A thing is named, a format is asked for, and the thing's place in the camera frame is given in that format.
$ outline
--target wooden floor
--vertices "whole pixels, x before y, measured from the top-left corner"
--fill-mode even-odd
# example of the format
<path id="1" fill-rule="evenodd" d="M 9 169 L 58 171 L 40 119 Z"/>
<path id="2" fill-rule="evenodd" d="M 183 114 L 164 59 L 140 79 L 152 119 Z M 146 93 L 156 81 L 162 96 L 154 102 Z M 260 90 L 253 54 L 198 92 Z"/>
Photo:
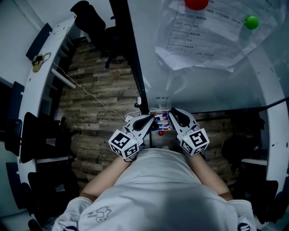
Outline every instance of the wooden floor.
<path id="1" fill-rule="evenodd" d="M 88 93 L 97 97 L 108 109 L 117 111 L 121 116 L 137 111 L 134 108 L 139 95 L 133 75 L 127 62 L 118 57 L 104 67 L 107 57 L 92 44 L 81 42 L 73 56 L 68 75 Z M 116 129 L 125 125 L 124 120 L 113 111 L 106 110 L 93 96 L 86 94 L 81 87 L 73 90 L 64 88 L 58 107 L 58 115 L 65 116 L 71 130 L 82 130 L 72 138 L 72 151 L 78 159 L 73 163 L 73 172 L 78 178 L 80 190 L 107 167 L 115 158 L 108 140 Z M 219 116 L 220 113 L 194 115 L 196 119 Z M 232 135 L 230 119 L 200 122 L 210 139 L 210 145 L 204 151 L 208 164 L 225 180 L 228 185 L 235 182 L 237 174 L 232 175 L 228 162 L 221 155 L 222 144 Z M 153 145 L 161 148 L 168 145 L 176 147 L 175 131 L 165 132 L 159 137 L 152 134 Z"/>

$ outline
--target paper document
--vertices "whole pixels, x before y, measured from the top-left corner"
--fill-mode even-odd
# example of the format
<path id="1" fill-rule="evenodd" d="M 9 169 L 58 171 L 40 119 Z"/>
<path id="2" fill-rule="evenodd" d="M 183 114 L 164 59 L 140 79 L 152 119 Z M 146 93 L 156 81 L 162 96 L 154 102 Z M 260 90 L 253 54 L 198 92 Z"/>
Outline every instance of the paper document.
<path id="1" fill-rule="evenodd" d="M 233 71 L 285 19 L 285 0 L 209 0 L 191 10 L 185 0 L 163 0 L 155 51 L 173 70 L 198 66 Z M 248 29 L 248 16 L 259 19 Z"/>

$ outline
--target glass panel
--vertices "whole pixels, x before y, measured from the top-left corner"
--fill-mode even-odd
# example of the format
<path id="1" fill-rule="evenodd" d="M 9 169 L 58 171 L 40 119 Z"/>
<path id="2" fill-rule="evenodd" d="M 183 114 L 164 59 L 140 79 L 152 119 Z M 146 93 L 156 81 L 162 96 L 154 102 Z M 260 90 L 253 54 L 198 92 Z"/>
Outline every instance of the glass panel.
<path id="1" fill-rule="evenodd" d="M 265 106 L 263 92 L 248 58 L 238 63 L 234 72 L 208 68 L 177 71 L 160 64 L 154 50 L 161 0 L 128 0 L 145 90 L 151 110 L 159 100 L 189 112 L 205 112 Z M 288 18 L 283 28 L 288 27 Z M 272 62 L 285 94 L 289 95 L 289 46 L 284 48 L 288 30 L 277 28 L 261 46 Z"/>

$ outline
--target white t-shirt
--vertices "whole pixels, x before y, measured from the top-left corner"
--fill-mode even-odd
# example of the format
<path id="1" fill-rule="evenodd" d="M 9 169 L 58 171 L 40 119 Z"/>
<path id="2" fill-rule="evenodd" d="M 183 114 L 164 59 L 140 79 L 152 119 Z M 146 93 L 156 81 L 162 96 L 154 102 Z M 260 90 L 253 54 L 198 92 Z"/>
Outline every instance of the white t-shirt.
<path id="1" fill-rule="evenodd" d="M 69 202 L 53 231 L 255 231 L 250 202 L 202 185 L 182 154 L 145 149 L 93 203 Z"/>

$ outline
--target white wall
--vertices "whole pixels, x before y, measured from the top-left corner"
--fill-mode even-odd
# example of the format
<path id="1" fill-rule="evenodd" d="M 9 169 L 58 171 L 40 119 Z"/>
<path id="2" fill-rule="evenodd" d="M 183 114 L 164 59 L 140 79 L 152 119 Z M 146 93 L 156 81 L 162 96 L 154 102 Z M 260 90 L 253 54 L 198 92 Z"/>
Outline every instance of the white wall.
<path id="1" fill-rule="evenodd" d="M 0 222 L 7 231 L 29 231 L 28 222 L 31 219 L 33 217 L 26 211 L 8 217 L 1 217 Z"/>
<path id="2" fill-rule="evenodd" d="M 53 28 L 58 23 L 75 16 L 73 12 L 70 12 L 70 9 L 79 2 L 79 0 L 27 0 L 27 2 L 39 18 L 44 23 L 49 23 Z M 88 2 L 103 19 L 107 28 L 115 26 L 115 21 L 110 20 L 113 13 L 109 0 L 88 0 Z"/>
<path id="3" fill-rule="evenodd" d="M 25 18 L 30 22 L 35 30 L 40 32 L 44 26 L 44 22 L 41 21 L 29 3 L 26 0 L 13 0 L 13 2 L 18 6 L 19 10 L 23 13 Z"/>
<path id="4" fill-rule="evenodd" d="M 25 56 L 37 31 L 12 0 L 0 2 L 0 77 L 25 85 L 31 62 Z"/>

